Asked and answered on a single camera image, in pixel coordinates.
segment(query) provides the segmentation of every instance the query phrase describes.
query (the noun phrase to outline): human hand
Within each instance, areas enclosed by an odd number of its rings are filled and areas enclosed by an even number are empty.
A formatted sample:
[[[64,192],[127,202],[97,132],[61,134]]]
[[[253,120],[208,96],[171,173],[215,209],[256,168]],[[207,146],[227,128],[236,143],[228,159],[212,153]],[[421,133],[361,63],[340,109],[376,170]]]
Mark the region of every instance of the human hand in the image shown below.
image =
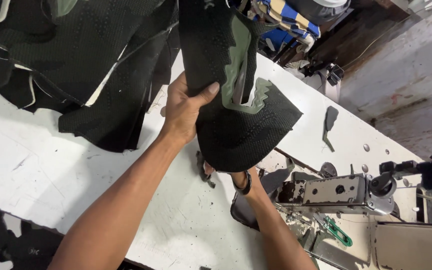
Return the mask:
[[[160,134],[170,135],[183,145],[196,136],[199,108],[211,102],[219,91],[219,83],[212,83],[196,96],[188,97],[188,85],[183,71],[167,88],[166,106],[161,109],[165,117]]]

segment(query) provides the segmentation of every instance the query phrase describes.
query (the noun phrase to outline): striped fabric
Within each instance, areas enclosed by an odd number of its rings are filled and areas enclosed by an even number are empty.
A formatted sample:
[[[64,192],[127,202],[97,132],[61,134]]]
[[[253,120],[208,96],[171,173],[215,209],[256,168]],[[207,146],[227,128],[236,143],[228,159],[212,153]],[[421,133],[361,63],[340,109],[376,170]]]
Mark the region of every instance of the striped fabric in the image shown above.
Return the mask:
[[[319,26],[297,13],[286,4],[285,0],[258,0],[257,5],[261,12],[279,22],[282,29],[291,31],[304,39],[309,34],[314,40],[320,37]]]

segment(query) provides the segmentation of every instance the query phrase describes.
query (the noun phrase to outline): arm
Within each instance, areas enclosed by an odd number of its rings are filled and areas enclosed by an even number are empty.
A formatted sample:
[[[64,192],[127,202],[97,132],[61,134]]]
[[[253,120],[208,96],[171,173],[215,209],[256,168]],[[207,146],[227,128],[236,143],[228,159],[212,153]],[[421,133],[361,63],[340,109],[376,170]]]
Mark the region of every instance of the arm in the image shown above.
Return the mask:
[[[218,90],[219,84],[213,83],[189,98],[184,73],[168,87],[159,136],[71,226],[49,270],[117,269],[159,182],[181,148],[195,137],[199,108]]]
[[[291,233],[261,185],[255,167],[249,169],[252,187],[245,195],[254,210],[264,242],[264,253],[271,270],[316,270],[309,255]],[[237,187],[246,186],[243,172],[231,174]]]

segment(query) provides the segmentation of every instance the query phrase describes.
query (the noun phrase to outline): white table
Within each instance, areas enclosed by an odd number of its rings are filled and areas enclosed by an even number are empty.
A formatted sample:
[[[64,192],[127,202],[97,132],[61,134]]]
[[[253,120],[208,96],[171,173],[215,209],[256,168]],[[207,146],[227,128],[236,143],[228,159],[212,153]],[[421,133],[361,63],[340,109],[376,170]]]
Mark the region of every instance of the white table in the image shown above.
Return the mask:
[[[361,172],[361,166],[366,164],[370,174],[378,175],[378,165],[382,162],[421,161],[271,60],[258,55],[257,64],[255,78],[271,80],[303,112],[293,131],[278,145],[292,157],[315,169],[331,162],[339,175],[349,174],[351,163],[356,172]],[[179,54],[172,79],[182,70]],[[166,97],[157,100],[144,119],[140,150],[117,154],[101,150],[84,138],[59,133],[57,112],[40,109],[33,115],[17,110],[0,96],[0,210],[65,234],[156,137],[163,125],[160,109]],[[335,152],[322,141],[329,105],[339,110],[328,135]],[[364,144],[369,145],[369,152],[363,149]],[[194,140],[171,164],[126,258],[157,270],[200,266],[265,269],[259,232],[238,223],[230,215],[234,189],[229,176],[216,175],[214,189],[202,182],[195,167],[196,150],[198,144]],[[408,180],[416,185],[420,178],[414,176]],[[394,197],[406,221],[415,220],[415,212],[411,211],[415,206],[414,190],[398,189]],[[374,219],[347,216],[338,224],[354,235],[355,244],[348,251],[363,258],[369,256],[372,226],[368,225],[374,224]]]

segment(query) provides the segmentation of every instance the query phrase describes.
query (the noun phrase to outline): concrete wall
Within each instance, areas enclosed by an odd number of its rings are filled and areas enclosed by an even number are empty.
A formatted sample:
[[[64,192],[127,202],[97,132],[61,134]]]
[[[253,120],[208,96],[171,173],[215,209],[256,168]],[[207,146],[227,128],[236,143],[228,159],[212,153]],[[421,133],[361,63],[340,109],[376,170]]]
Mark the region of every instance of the concrete wall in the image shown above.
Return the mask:
[[[432,14],[348,70],[339,104],[423,159],[432,154]]]

